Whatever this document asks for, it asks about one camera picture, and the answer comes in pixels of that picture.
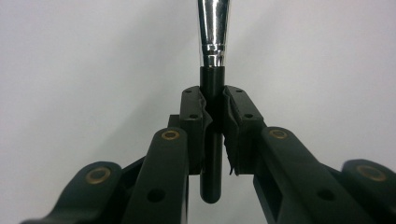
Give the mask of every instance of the silver metal ferrule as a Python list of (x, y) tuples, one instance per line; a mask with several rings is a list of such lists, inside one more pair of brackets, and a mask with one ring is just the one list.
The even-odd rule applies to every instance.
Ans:
[(230, 0), (198, 0), (201, 66), (224, 66)]

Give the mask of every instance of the white wall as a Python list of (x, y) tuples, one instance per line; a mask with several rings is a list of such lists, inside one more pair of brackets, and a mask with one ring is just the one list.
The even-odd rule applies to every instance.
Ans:
[[(233, 1), (226, 83), (323, 163), (396, 171), (396, 3)], [(86, 164), (122, 167), (199, 84), (195, 1), (0, 3), (0, 223), (43, 217)], [(251, 176), (190, 223), (264, 223)]]

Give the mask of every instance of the gray background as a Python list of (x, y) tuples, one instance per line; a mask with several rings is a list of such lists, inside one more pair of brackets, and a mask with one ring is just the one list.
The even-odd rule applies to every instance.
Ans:
[[(122, 167), (199, 83), (195, 1), (0, 2), (0, 223), (43, 217), (86, 164)], [(396, 2), (233, 1), (226, 83), (323, 163), (396, 170)], [(264, 223), (251, 176), (190, 223)]]

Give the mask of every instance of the screw hole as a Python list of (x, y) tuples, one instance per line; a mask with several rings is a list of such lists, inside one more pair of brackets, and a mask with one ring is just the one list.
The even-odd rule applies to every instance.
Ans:
[(173, 130), (169, 130), (162, 134), (162, 138), (165, 140), (174, 140), (179, 138), (179, 133)]
[(85, 176), (89, 184), (100, 184), (110, 177), (111, 171), (105, 166), (97, 167), (87, 173)]
[(335, 199), (334, 194), (329, 189), (322, 189), (318, 191), (317, 195), (319, 196), (320, 199), (324, 201), (334, 201)]
[(278, 129), (271, 130), (270, 135), (277, 139), (285, 139), (288, 137), (288, 135), (285, 132), (280, 131)]
[(165, 198), (165, 191), (163, 189), (152, 189), (148, 193), (148, 201), (152, 203), (158, 203)]
[(381, 182), (387, 179), (384, 173), (369, 165), (359, 165), (356, 169), (362, 176), (374, 181)]

